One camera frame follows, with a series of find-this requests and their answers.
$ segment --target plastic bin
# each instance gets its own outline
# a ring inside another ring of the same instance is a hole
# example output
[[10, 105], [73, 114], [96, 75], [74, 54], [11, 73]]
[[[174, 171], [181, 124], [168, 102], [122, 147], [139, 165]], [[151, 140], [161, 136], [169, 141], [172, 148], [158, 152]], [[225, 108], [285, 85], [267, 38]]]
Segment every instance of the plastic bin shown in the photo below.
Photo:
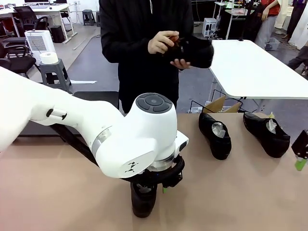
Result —
[[265, 46], [266, 51], [275, 51], [278, 49], [280, 42], [275, 38], [270, 38], [269, 42]]

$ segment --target computer monitor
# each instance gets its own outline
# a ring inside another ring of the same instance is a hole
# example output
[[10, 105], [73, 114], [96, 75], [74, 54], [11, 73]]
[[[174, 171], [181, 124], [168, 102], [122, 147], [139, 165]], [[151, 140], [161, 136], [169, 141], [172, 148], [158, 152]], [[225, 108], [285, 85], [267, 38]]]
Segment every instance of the computer monitor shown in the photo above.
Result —
[[49, 2], [49, 0], [25, 0], [25, 3]]
[[58, 3], [58, 4], [66, 4], [67, 0], [57, 0], [54, 3]]

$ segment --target white heater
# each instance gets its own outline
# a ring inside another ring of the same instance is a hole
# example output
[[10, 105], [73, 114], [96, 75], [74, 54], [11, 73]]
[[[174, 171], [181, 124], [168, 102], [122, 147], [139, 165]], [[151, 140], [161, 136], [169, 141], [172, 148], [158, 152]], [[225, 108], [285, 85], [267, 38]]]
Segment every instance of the white heater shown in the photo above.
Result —
[[37, 65], [40, 63], [41, 53], [56, 52], [48, 30], [27, 31], [25, 36]]
[[216, 31], [216, 19], [205, 18], [203, 22], [202, 34], [203, 37], [210, 37]]

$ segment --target gray stool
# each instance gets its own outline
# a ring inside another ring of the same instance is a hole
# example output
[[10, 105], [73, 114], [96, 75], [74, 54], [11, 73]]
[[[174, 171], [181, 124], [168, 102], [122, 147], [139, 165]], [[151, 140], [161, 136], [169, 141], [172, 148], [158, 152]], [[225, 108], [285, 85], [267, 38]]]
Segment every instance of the gray stool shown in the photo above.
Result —
[[96, 22], [97, 22], [96, 26], [100, 27], [101, 26], [101, 14], [99, 11], [96, 12]]
[[71, 80], [68, 77], [67, 71], [64, 67], [62, 59], [55, 64], [39, 64], [40, 72], [42, 74], [43, 84], [51, 87], [69, 91], [69, 86]]
[[95, 19], [92, 10], [83, 10], [82, 11], [83, 25], [90, 24], [94, 26]]

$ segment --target tissue roll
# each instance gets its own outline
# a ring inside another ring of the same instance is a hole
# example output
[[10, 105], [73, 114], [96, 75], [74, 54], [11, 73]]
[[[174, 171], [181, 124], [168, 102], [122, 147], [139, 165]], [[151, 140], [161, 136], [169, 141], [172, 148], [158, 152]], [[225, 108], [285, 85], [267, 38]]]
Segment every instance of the tissue roll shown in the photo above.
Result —
[[42, 63], [44, 64], [54, 64], [59, 61], [58, 56], [55, 52], [45, 52], [40, 54]]

